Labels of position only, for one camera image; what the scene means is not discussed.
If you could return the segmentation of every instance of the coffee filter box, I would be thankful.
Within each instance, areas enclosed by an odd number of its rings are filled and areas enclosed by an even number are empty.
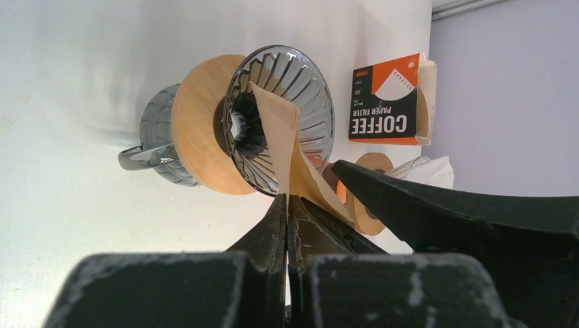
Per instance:
[[[435,101],[436,64],[422,54],[354,70],[348,137],[428,146]]]

